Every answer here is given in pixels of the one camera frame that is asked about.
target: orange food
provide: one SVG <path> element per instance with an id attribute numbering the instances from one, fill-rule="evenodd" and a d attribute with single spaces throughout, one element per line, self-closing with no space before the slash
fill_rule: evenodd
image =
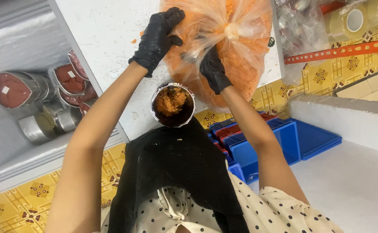
<path id="1" fill-rule="evenodd" d="M 199 72 L 205 49 L 217 43 L 226 75 L 242 96 L 250 99 L 264 72 L 272 28 L 269 0 L 162 0 L 163 11 L 174 6 L 183 9 L 186 16 L 172 32 L 183 45 L 173 46 L 164 58 L 173 79 L 189 87 L 209 108 L 228 112 L 223 97 L 215 95 Z M 243 36 L 238 30 L 239 38 L 228 39 L 224 31 L 231 23 L 254 34 Z"/>
<path id="2" fill-rule="evenodd" d="M 188 96 L 189 93 L 180 87 L 164 88 L 155 99 L 156 110 L 167 117 L 178 114 Z"/>

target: black apron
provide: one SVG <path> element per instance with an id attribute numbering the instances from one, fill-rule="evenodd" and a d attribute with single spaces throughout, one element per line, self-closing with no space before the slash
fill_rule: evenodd
<path id="1" fill-rule="evenodd" d="M 162 187 L 183 188 L 196 204 L 213 210 L 223 233 L 249 232 L 225 154 L 196 119 L 181 128 L 152 130 L 126 145 L 108 232 L 131 232 L 140 204 Z"/>

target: gloved hand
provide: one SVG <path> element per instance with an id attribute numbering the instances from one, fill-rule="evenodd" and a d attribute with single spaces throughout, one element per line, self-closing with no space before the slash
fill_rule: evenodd
<path id="1" fill-rule="evenodd" d="M 138 51 L 135 51 L 134 56 L 129 60 L 129 64 L 133 61 L 137 62 L 148 70 L 145 77 L 152 77 L 153 71 L 171 46 L 183 45 L 183 41 L 178 36 L 168 35 L 184 18 L 185 12 L 177 7 L 152 15 L 149 25 L 141 37 Z"/>
<path id="2" fill-rule="evenodd" d="M 216 45 L 205 55 L 201 62 L 200 70 L 215 94 L 220 94 L 226 87 L 233 86 L 225 75 L 225 67 L 223 67 L 219 58 Z"/>

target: white sticker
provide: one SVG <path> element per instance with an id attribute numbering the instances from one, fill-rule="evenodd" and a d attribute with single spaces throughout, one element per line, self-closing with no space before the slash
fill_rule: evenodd
<path id="1" fill-rule="evenodd" d="M 7 87 L 7 86 L 3 87 L 2 93 L 7 94 L 8 91 L 9 91 L 9 87 Z"/>
<path id="2" fill-rule="evenodd" d="M 68 72 L 68 74 L 70 75 L 70 77 L 75 77 L 75 74 L 72 71 Z"/>

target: person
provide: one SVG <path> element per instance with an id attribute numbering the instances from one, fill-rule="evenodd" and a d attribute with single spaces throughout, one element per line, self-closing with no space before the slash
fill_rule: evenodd
<path id="1" fill-rule="evenodd" d="M 341 233 L 310 206 L 272 130 L 225 75 L 216 47 L 207 52 L 200 71 L 223 96 L 258 155 L 259 195 L 227 171 L 225 155 L 192 119 L 126 145 L 117 194 L 100 228 L 104 146 L 139 82 L 152 77 L 172 46 L 183 44 L 169 35 L 184 17 L 179 8 L 151 16 L 129 66 L 78 125 L 66 149 L 46 232 Z"/>

